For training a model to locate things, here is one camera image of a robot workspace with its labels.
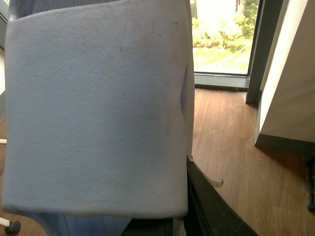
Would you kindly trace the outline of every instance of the window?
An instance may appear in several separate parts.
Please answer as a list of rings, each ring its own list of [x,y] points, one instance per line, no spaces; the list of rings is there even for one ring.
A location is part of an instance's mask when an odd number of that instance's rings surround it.
[[[259,0],[190,0],[196,73],[248,75]]]

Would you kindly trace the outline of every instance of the dark gray frame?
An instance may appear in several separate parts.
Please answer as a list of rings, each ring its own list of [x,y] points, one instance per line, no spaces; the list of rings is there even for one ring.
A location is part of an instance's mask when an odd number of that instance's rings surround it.
[[[252,58],[252,69],[248,77],[246,104],[258,105],[260,87],[276,31],[283,0],[264,0],[260,14],[257,40]]]

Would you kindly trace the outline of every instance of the green foliage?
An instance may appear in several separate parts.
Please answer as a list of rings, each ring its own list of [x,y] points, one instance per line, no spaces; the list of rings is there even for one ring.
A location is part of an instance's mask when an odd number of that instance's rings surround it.
[[[235,53],[245,47],[245,41],[244,40],[234,41],[231,42],[228,46],[230,48],[230,51],[232,53]]]
[[[236,23],[242,27],[245,38],[252,38],[254,35],[258,4],[259,0],[246,0],[243,8],[243,17],[235,19]]]
[[[228,24],[226,21],[222,21],[221,25],[222,28],[219,30],[219,34],[222,39],[222,47],[227,49],[230,42],[241,37],[241,30],[234,22]]]

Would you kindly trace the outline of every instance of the tree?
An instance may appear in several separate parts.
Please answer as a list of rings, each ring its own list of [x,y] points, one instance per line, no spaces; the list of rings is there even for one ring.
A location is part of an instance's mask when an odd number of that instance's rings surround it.
[[[243,18],[237,23],[242,27],[245,38],[252,38],[254,35],[259,0],[246,0],[243,8]]]

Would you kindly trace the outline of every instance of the white fabric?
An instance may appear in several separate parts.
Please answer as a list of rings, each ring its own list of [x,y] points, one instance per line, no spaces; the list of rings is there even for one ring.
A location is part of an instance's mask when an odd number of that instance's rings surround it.
[[[183,0],[122,0],[8,23],[6,211],[186,214],[188,12]]]

